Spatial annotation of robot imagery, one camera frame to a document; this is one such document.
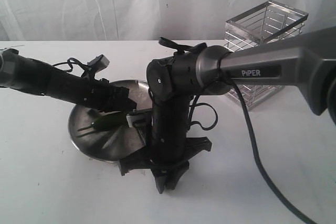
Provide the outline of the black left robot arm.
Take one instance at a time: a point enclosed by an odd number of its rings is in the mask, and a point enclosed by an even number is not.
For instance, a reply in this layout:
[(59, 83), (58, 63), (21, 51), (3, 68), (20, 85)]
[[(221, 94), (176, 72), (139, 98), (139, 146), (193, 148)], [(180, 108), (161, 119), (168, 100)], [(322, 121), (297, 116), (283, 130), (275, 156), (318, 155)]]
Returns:
[(104, 55), (87, 64), (75, 58), (68, 59), (66, 63), (80, 66), (83, 74), (75, 76), (57, 65), (20, 56), (16, 49), (2, 50), (1, 87), (52, 97), (100, 112), (130, 112), (136, 109), (137, 103), (129, 98), (128, 88), (116, 87), (107, 79), (95, 79), (95, 74), (109, 64)]

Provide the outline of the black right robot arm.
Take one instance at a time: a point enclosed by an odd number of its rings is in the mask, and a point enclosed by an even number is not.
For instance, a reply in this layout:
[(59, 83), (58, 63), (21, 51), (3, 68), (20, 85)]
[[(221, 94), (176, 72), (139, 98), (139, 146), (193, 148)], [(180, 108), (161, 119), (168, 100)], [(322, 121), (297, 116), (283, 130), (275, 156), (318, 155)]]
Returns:
[(222, 95), (240, 84), (297, 87), (315, 115), (335, 118), (335, 28), (231, 52), (223, 46), (178, 45), (161, 38), (174, 55), (146, 69), (152, 109), (145, 113), (145, 146), (119, 160), (122, 175), (150, 169), (158, 192), (174, 189), (189, 160), (212, 147), (188, 138), (199, 97)]

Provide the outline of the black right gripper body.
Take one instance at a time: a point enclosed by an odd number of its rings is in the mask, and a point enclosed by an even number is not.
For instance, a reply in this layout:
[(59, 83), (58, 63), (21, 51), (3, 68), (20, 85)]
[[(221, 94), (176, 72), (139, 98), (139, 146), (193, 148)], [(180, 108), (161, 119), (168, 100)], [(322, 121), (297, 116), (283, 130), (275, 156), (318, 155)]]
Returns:
[(148, 157), (153, 171), (172, 170), (201, 151), (210, 151), (207, 137), (187, 137), (188, 103), (153, 105), (152, 122), (147, 126), (146, 144), (133, 152)]

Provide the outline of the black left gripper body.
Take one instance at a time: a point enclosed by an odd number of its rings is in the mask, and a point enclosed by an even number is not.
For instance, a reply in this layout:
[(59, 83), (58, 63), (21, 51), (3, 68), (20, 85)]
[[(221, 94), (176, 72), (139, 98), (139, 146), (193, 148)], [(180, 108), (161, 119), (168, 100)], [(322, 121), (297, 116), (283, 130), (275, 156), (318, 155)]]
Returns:
[(116, 87), (108, 82), (91, 82), (80, 92), (78, 104), (97, 111), (115, 106)]

